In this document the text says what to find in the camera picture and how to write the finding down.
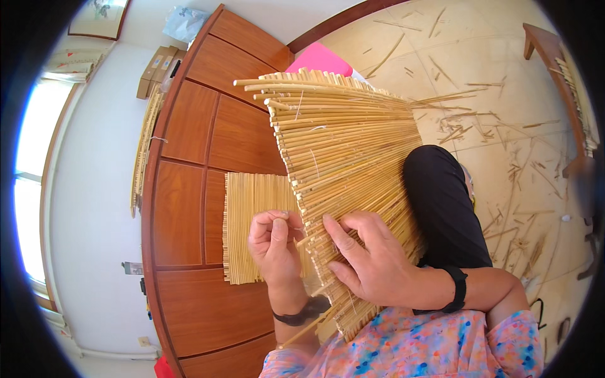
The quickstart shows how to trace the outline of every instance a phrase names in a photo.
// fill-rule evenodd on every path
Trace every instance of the framed picture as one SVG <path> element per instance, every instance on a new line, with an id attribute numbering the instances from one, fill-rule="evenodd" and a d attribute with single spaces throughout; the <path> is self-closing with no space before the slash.
<path id="1" fill-rule="evenodd" d="M 67 35 L 117 41 L 129 3 L 129 0 L 87 0 L 71 20 Z"/>

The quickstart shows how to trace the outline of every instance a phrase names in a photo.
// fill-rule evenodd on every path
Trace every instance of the window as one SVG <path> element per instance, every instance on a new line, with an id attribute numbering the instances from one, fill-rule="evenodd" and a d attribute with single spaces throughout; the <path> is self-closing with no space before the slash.
<path id="1" fill-rule="evenodd" d="M 36 293 L 48 298 L 40 238 L 44 167 L 56 126 L 73 96 L 74 84 L 41 79 L 32 88 L 24 112 L 15 162 L 15 218 L 25 271 Z"/>

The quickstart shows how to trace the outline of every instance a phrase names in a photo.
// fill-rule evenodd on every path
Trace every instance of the cabinet door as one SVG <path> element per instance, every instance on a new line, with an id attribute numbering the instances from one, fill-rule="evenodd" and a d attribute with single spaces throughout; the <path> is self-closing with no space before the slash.
<path id="1" fill-rule="evenodd" d="M 157 266 L 201 264 L 202 168 L 161 161 L 153 238 Z"/>
<path id="2" fill-rule="evenodd" d="M 225 174 L 208 169 L 206 176 L 206 215 L 204 253 L 206 264 L 223 263 L 223 214 L 225 209 Z"/>
<path id="3" fill-rule="evenodd" d="M 264 109 L 262 102 L 254 101 L 252 92 L 244 92 L 243 86 L 234 86 L 233 80 L 257 79 L 274 72 L 274 68 L 247 52 L 209 35 L 195 55 L 187 77 Z"/>
<path id="4" fill-rule="evenodd" d="M 273 330 L 267 285 L 231 285 L 223 269 L 157 272 L 166 326 L 178 357 L 226 348 Z"/>
<path id="5" fill-rule="evenodd" d="M 174 102 L 162 156 L 205 164 L 218 93 L 185 80 Z"/>
<path id="6" fill-rule="evenodd" d="M 221 96 L 209 165 L 227 171 L 286 175 L 269 115 Z"/>
<path id="7" fill-rule="evenodd" d="M 223 10 L 210 29 L 210 34 L 254 55 L 279 72 L 284 72 L 288 68 L 290 56 L 294 56 L 288 46 L 228 10 Z"/>
<path id="8" fill-rule="evenodd" d="M 237 347 L 204 356 L 182 359 L 187 378 L 257 378 L 267 353 L 275 349 L 275 334 L 270 333 Z"/>

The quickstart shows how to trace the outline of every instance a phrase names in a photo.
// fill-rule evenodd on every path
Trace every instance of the tiled floor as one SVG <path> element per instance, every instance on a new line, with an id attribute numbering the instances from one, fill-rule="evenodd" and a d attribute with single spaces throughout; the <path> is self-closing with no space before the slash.
<path id="1" fill-rule="evenodd" d="M 468 83 L 503 83 L 441 104 L 487 113 L 456 120 L 473 128 L 442 146 L 473 176 L 477 216 L 494 265 L 522 279 L 530 304 L 544 301 L 547 326 L 540 335 L 550 361 L 560 322 L 575 320 L 590 284 L 590 279 L 576 280 L 592 260 L 584 242 L 590 228 L 580 217 L 572 186 L 561 176 L 575 156 L 569 120 L 538 54 L 523 58 L 523 22 L 556 33 L 530 0 L 416 0 L 348 24 L 320 43 L 366 76 L 405 33 L 368 80 L 413 99 L 480 88 Z M 439 120 L 468 111 L 415 110 L 423 142 L 438 144 L 448 134 Z M 552 123 L 522 127 L 546 121 Z M 571 219 L 561 220 L 564 215 Z M 536 315 L 539 307 L 533 308 Z"/>

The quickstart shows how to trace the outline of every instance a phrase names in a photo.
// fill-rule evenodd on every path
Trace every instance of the knee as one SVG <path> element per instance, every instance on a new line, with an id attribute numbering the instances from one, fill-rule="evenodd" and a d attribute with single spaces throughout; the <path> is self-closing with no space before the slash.
<path id="1" fill-rule="evenodd" d="M 449 154 L 449 152 L 436 145 L 425 145 L 413 149 L 405 158 L 404 175 L 406 171 L 426 169 L 427 165 L 432 164 L 437 158 L 443 157 L 444 152 Z"/>

